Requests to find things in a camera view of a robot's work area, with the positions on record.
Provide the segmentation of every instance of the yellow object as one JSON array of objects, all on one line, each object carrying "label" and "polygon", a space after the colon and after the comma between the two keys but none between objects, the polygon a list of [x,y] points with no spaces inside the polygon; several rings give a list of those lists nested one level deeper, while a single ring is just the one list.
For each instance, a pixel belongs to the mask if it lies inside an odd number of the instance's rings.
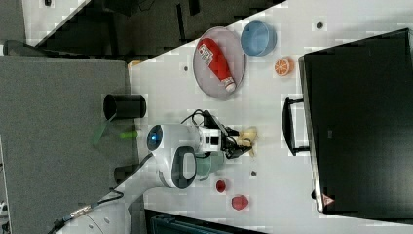
[{"label": "yellow object", "polygon": [[[257,138],[257,129],[255,127],[250,127],[244,131],[240,131],[240,135],[237,138],[237,145],[252,147]],[[249,150],[249,156],[255,156],[252,149]]]}]

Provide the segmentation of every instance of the red ketchup bottle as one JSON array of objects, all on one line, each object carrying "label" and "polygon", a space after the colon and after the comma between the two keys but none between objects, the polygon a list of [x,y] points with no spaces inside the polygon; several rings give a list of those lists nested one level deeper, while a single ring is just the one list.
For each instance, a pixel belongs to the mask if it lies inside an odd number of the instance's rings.
[{"label": "red ketchup bottle", "polygon": [[225,90],[230,93],[235,91],[237,85],[232,78],[227,59],[219,46],[212,39],[205,38],[198,43],[197,50],[209,69],[224,84]]}]

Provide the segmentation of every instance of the white tabletop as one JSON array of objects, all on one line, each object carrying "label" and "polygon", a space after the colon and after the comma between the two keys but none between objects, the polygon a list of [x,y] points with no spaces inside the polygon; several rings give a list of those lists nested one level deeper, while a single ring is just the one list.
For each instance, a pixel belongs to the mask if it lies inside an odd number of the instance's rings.
[{"label": "white tabletop", "polygon": [[[301,97],[299,71],[296,68],[281,78],[274,65],[283,56],[297,61],[311,51],[412,26],[413,1],[288,0],[228,28],[241,35],[252,20],[272,25],[279,41],[269,55],[247,58],[244,82],[230,100],[208,97],[198,87],[192,70],[198,41],[130,68],[132,92],[147,98],[147,115],[136,121],[140,128],[147,130],[148,125],[178,123],[194,109],[201,108],[208,109],[224,125],[237,130],[256,126],[259,134],[255,158],[243,155],[226,161],[223,170],[188,189],[149,190],[144,194],[145,209],[265,233],[411,233],[413,226],[317,212],[316,203],[311,199],[310,157],[305,153],[293,157],[282,136],[283,101],[287,96]],[[324,23],[321,30],[316,29],[319,21]],[[296,105],[294,113],[297,145],[305,145],[302,104]],[[143,142],[139,140],[138,144],[143,147]],[[257,171],[257,177],[252,177],[251,171]],[[229,180],[226,194],[214,191],[219,178]],[[245,211],[231,208],[235,194],[249,198]]]},{"label": "white tabletop", "polygon": [[36,46],[70,20],[91,0],[22,0],[26,44]]}]

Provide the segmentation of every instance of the black cylinder cup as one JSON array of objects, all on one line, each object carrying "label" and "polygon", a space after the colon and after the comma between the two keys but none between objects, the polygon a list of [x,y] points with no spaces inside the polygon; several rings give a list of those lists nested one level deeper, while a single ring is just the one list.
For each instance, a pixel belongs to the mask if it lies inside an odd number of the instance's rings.
[{"label": "black cylinder cup", "polygon": [[141,95],[107,95],[103,101],[103,113],[107,120],[142,118],[146,113],[146,101]]}]

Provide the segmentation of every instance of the red cup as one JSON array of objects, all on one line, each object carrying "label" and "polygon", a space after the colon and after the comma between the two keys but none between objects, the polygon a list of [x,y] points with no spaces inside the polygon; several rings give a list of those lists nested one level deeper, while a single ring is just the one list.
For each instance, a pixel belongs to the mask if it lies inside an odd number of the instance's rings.
[{"label": "red cup", "polygon": [[227,185],[225,184],[225,181],[224,181],[224,180],[218,180],[218,181],[216,182],[216,186],[215,186],[215,187],[216,187],[216,191],[222,193],[222,192],[225,191],[225,188],[227,187]]},{"label": "red cup", "polygon": [[235,210],[240,211],[248,206],[248,199],[244,196],[237,196],[232,199],[232,206]]}]

